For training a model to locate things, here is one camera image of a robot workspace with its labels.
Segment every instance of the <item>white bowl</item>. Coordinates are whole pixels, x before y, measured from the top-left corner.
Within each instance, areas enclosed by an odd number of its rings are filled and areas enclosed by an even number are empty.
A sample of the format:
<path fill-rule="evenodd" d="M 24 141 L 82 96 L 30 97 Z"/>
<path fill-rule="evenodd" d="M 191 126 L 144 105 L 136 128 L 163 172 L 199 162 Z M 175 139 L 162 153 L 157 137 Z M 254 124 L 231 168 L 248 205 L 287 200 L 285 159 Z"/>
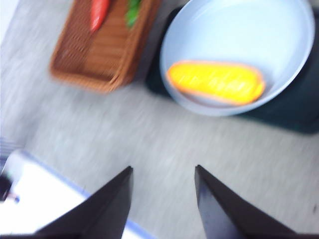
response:
<path fill-rule="evenodd" d="M 315 38 L 315 19 L 306 0 L 191 0 L 177 14 L 165 35 L 160 71 L 170 95 L 187 109 L 226 116 L 268 102 L 300 72 Z M 184 94 L 166 79 L 181 60 L 244 63 L 261 71 L 266 89 L 244 106 L 223 104 Z"/>

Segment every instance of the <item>red pepper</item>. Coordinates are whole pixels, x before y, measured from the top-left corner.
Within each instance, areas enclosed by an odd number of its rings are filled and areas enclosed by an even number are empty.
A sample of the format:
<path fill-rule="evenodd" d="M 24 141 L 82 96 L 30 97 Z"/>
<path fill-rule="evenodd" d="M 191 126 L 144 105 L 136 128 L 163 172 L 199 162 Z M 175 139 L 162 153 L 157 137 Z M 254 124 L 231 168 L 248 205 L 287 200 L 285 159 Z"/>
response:
<path fill-rule="evenodd" d="M 110 5 L 110 0 L 92 0 L 91 31 L 100 28 Z"/>

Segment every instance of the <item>gray floor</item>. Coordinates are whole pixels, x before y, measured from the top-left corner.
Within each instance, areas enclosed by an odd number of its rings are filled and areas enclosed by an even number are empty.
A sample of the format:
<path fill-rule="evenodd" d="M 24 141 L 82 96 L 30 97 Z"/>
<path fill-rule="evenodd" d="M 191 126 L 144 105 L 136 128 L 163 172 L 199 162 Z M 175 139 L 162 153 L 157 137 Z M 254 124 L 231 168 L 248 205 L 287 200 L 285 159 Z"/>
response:
<path fill-rule="evenodd" d="M 194 167 L 299 232 L 319 233 L 319 134 L 238 117 L 192 114 L 152 95 L 142 78 L 109 95 L 53 81 L 49 57 L 71 1 L 21 0 L 1 45 L 1 135 L 89 192 L 134 167 L 129 218 L 157 238 L 204 238 Z M 166 0 L 148 42 L 166 14 Z"/>

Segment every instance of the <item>white surface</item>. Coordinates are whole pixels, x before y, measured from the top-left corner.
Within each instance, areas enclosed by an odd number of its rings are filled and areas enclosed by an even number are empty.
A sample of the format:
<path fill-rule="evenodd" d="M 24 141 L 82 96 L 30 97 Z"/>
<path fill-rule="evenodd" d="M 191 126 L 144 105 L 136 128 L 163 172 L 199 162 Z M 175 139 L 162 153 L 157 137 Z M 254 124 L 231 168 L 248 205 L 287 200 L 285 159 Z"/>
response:
<path fill-rule="evenodd" d="M 13 17 L 16 6 L 19 0 L 0 0 L 0 12 L 1 12 L 1 42 L 4 39 L 6 30 L 9 27 L 10 21 Z"/>
<path fill-rule="evenodd" d="M 14 180 L 11 192 L 20 197 L 20 202 L 7 199 L 0 203 L 0 235 L 34 233 L 86 199 L 84 193 L 29 156 L 18 150 L 5 164 L 4 172 Z M 122 238 L 145 237 L 126 226 Z"/>
<path fill-rule="evenodd" d="M 180 60 L 243 63 L 261 71 L 266 89 L 256 102 L 232 106 L 166 88 L 184 107 L 205 115 L 254 109 L 295 78 L 313 45 L 315 23 L 305 0 L 191 0 L 176 16 L 161 51 L 161 74 Z"/>

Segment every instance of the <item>green pepper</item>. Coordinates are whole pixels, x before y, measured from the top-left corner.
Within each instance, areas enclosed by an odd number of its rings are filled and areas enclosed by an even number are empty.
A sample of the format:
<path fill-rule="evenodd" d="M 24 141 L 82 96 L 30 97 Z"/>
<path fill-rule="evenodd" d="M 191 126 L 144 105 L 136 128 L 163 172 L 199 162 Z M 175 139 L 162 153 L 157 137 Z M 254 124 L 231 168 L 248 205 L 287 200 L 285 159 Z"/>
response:
<path fill-rule="evenodd" d="M 129 10 L 126 13 L 126 23 L 128 27 L 132 27 L 139 15 L 141 0 L 129 0 Z"/>

